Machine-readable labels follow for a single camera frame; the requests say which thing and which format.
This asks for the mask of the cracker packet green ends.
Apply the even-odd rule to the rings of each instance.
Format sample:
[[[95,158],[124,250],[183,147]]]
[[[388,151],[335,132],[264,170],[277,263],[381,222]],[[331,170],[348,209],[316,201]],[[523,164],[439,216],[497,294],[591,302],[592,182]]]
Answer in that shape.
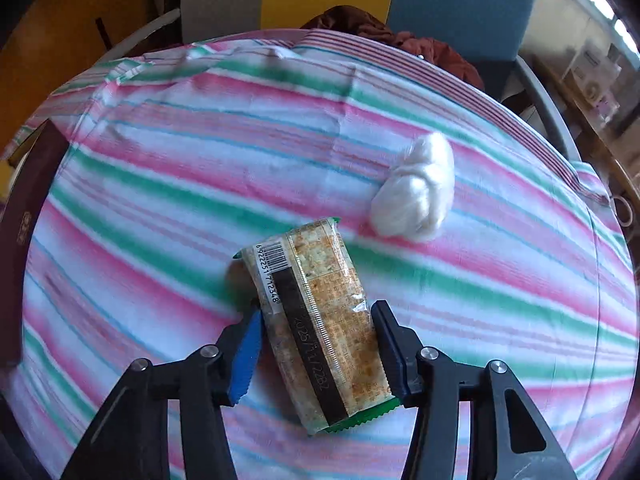
[[[256,288],[273,356],[308,434],[349,429],[397,408],[337,219],[270,236],[235,257]]]

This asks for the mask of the gold metal tin box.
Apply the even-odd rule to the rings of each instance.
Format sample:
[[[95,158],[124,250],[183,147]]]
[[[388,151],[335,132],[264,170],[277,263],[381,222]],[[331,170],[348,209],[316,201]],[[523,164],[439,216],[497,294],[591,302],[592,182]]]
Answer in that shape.
[[[52,120],[43,122],[14,154],[8,201],[1,214],[1,366],[22,359],[23,288],[29,244],[58,167],[70,148]]]

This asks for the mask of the white plastic wrapped ball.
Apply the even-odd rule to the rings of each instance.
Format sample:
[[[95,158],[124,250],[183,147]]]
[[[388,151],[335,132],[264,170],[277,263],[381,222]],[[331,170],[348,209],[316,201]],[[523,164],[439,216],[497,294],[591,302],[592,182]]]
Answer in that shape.
[[[436,237],[454,203],[454,152],[440,132],[417,138],[371,202],[369,222],[382,237]]]

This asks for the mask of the wooden side desk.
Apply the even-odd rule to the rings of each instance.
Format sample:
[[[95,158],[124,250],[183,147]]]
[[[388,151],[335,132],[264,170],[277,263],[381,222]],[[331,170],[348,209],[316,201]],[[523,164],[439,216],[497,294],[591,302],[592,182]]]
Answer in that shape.
[[[639,231],[639,190],[613,150],[612,131],[597,110],[579,94],[570,76],[561,76],[539,56],[532,55],[528,67],[546,90],[570,137],[564,152],[574,148],[584,162],[593,164],[613,196],[624,231]]]

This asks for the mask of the white product box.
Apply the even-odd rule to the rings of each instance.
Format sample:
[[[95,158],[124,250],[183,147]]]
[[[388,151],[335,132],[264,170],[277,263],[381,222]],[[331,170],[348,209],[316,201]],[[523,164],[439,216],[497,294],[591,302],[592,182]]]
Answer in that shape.
[[[576,52],[563,78],[591,106],[596,106],[620,76],[622,68],[592,42]]]

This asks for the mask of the grey yellow blue chair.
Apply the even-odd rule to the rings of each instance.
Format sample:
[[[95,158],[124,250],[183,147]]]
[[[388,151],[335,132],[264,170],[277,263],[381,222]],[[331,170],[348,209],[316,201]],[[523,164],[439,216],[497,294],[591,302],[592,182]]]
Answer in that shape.
[[[306,18],[337,4],[370,11],[392,29],[410,30],[450,44],[476,64],[487,92],[502,95],[506,80],[515,75],[524,88],[512,107],[532,104],[548,140],[567,159],[578,149],[565,122],[544,88],[546,78],[518,54],[535,0],[162,0],[161,16],[142,26],[104,58],[122,58],[159,30],[178,24],[180,38],[194,41],[247,32],[258,28],[295,27]]]

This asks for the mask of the wooden wardrobe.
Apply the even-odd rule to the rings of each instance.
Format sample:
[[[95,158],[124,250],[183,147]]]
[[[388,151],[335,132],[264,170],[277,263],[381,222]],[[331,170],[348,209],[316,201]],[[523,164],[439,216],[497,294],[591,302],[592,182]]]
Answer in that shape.
[[[154,0],[35,0],[1,49],[1,144],[50,92],[157,17]]]

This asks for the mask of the dark red cloth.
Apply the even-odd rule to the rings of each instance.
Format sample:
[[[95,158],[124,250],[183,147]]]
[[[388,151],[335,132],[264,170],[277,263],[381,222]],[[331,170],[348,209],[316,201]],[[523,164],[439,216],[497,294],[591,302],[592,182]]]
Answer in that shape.
[[[315,16],[302,29],[327,29],[387,44],[446,70],[478,90],[485,90],[480,73],[449,44],[412,32],[393,32],[374,15],[356,6],[334,6]]]

